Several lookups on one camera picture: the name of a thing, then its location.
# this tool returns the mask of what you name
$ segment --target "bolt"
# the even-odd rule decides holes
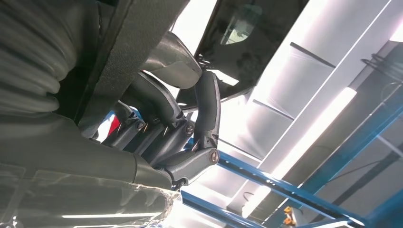
[[[192,135],[193,131],[194,131],[194,125],[192,123],[187,123],[185,128],[186,135],[187,136]]]
[[[144,127],[144,123],[140,122],[137,124],[137,130],[141,130]]]
[[[218,154],[216,149],[212,149],[210,151],[209,159],[212,164],[217,164],[218,160],[220,159],[220,154]]]

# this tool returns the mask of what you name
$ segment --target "red object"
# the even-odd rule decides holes
[[[117,119],[117,117],[115,116],[115,117],[114,117],[114,120],[113,120],[112,123],[111,123],[111,128],[109,128],[108,136],[109,136],[117,127],[119,127],[119,125],[120,125],[120,122],[119,122],[119,120]]]

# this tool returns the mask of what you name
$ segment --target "blue metal beam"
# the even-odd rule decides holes
[[[378,206],[366,218],[371,228],[396,228],[403,224],[403,190]]]
[[[182,198],[185,205],[198,210],[208,216],[211,216],[219,221],[222,221],[232,227],[265,228],[261,224],[247,220],[246,218],[224,210],[215,204],[209,203],[185,191],[182,191]]]
[[[316,194],[334,178],[349,162],[360,154],[379,134],[386,130],[403,113],[403,89],[382,102],[362,125],[324,162],[301,186],[307,193]],[[285,207],[299,208],[295,202],[286,202],[264,223],[279,226],[284,220]]]
[[[364,218],[354,213],[337,207],[285,181],[277,180],[276,178],[266,175],[259,169],[223,152],[220,152],[219,165],[257,184],[267,186],[271,188],[273,192],[289,198],[299,205],[304,205],[328,218],[349,219],[352,221],[350,225],[353,227],[364,227],[366,223]]]

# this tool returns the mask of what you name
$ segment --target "ceiling light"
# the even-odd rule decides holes
[[[215,75],[217,76],[217,78],[219,80],[221,80],[222,82],[227,83],[231,86],[234,86],[239,82],[237,79],[235,79],[231,76],[228,76],[219,70],[208,70],[208,71],[215,73]]]
[[[399,27],[396,29],[389,40],[395,42],[403,42],[403,23],[399,25]]]
[[[336,119],[342,110],[356,95],[356,91],[347,87],[345,88],[321,113],[321,115],[310,126],[307,132],[297,142],[294,148],[287,154],[280,164],[272,172],[271,176],[282,179],[287,172],[297,163],[304,155],[309,147],[319,138],[326,128]],[[270,193],[271,189],[261,186],[256,193],[250,198],[249,202],[242,208],[242,216],[248,217],[251,212],[262,202],[262,200]]]
[[[62,215],[65,219],[93,219],[93,218],[127,218],[127,217],[154,217],[161,212],[155,213],[133,213],[133,214],[106,214],[106,215]]]

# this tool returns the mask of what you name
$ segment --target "metal frame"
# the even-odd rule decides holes
[[[304,183],[301,188],[293,186],[285,181],[277,180],[270,175],[265,174],[261,170],[241,161],[230,155],[221,152],[219,165],[233,173],[236,173],[248,180],[257,184],[267,186],[279,195],[282,195],[293,202],[286,202],[278,210],[270,216],[265,224],[278,224],[284,218],[281,214],[286,206],[299,208],[301,205],[312,209],[313,211],[322,214],[330,219],[331,222],[319,222],[304,225],[301,227],[310,228],[323,225],[330,225],[335,222],[343,222],[350,227],[377,227],[379,221],[385,220],[382,214],[387,215],[383,210],[389,210],[390,206],[384,206],[374,211],[376,215],[370,215],[367,218],[362,218],[354,213],[350,213],[338,206],[335,206],[319,197],[316,194],[323,183],[339,173],[353,158],[355,158],[370,142],[378,137],[385,129],[387,129],[398,117],[403,113],[403,105],[401,97],[403,96],[403,89],[398,88],[392,95],[387,97],[371,115],[366,118],[363,123],[355,130],[350,137],[332,154],[329,159],[318,168],[318,170]],[[385,204],[398,204],[403,202],[403,191],[400,195],[394,197],[394,200],[389,200]],[[208,202],[203,202],[200,199],[188,194],[183,193],[183,202],[192,208],[199,210],[213,218],[216,218],[229,225],[233,224],[249,224],[243,227],[262,227],[260,224],[251,224],[246,218],[235,216],[233,213],[217,207],[216,205]]]

